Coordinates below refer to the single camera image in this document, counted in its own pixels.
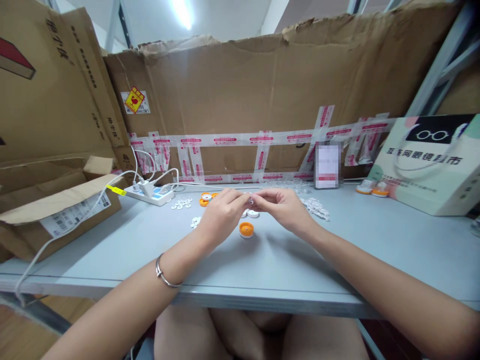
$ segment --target gray table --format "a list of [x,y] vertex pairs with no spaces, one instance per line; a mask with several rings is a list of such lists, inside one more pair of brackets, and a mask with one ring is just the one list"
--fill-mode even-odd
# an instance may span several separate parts
[[[119,212],[35,265],[22,292],[101,298],[192,230],[192,218],[205,211],[198,203],[201,192],[190,187],[178,193],[194,199],[182,210],[121,198]],[[470,233],[471,220],[430,216],[390,198],[359,194],[354,186],[312,189],[301,197],[323,203],[331,221],[316,220],[329,231],[480,310],[480,239]],[[243,239],[235,230],[185,281],[176,304],[378,317],[319,254],[269,214],[246,220],[255,227],[254,238]],[[13,292],[26,266],[18,259],[0,264],[0,291]]]

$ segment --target fluorescent light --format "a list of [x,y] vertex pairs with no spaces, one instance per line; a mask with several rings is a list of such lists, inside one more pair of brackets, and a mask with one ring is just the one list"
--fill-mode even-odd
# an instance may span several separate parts
[[189,10],[185,4],[185,0],[171,0],[173,10],[178,18],[178,21],[187,29],[192,28],[192,19],[190,18]]

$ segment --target yellow sticker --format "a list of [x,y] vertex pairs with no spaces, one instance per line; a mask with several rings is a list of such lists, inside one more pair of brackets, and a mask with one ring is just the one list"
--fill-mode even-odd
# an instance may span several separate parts
[[122,190],[119,187],[113,187],[111,185],[107,185],[106,188],[112,190],[114,193],[116,193],[118,195],[121,195],[121,196],[125,196],[125,194],[127,193],[125,190]]
[[130,93],[125,100],[125,106],[136,114],[144,99],[145,96],[134,86],[131,88]]

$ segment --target person's hand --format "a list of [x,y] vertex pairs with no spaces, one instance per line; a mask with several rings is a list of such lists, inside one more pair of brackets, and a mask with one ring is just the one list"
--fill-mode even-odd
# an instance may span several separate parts
[[267,212],[288,231],[302,237],[305,231],[318,226],[292,189],[266,188],[251,195],[252,210]]
[[210,201],[194,230],[205,239],[210,251],[223,243],[238,226],[243,212],[250,206],[249,198],[250,193],[225,188]]

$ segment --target smartphone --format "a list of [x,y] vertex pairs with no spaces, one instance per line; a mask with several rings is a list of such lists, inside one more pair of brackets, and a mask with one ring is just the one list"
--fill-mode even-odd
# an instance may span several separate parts
[[317,141],[315,143],[315,189],[337,189],[342,183],[340,160],[344,149],[342,141]]

